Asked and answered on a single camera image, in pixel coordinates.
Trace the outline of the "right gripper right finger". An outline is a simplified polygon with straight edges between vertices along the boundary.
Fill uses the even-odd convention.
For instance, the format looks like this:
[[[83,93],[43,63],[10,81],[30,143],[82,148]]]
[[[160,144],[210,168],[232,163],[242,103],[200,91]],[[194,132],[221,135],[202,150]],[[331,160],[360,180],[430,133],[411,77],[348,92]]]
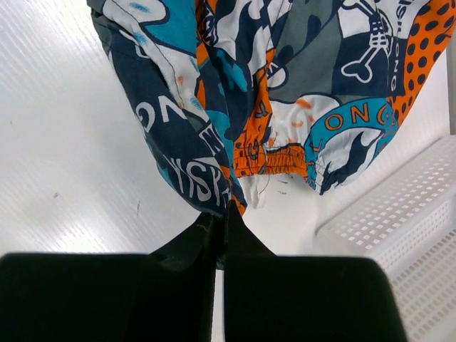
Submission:
[[[405,341],[388,277],[372,259],[278,256],[224,216],[226,341]]]

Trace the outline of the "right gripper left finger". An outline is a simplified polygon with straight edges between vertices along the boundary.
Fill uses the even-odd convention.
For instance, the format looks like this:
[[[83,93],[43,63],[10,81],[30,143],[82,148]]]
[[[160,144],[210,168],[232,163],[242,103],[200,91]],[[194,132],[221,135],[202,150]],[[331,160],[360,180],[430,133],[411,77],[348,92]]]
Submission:
[[[150,254],[5,254],[1,339],[209,341],[216,246],[201,214]]]

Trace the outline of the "colourful patterned shorts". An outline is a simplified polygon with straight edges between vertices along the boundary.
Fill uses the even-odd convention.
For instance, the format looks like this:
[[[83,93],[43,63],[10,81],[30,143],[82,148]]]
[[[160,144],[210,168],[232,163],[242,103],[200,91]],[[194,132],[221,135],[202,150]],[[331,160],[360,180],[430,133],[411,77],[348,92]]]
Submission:
[[[167,184],[201,212],[297,174],[354,181],[403,124],[455,29],[453,1],[89,1]]]

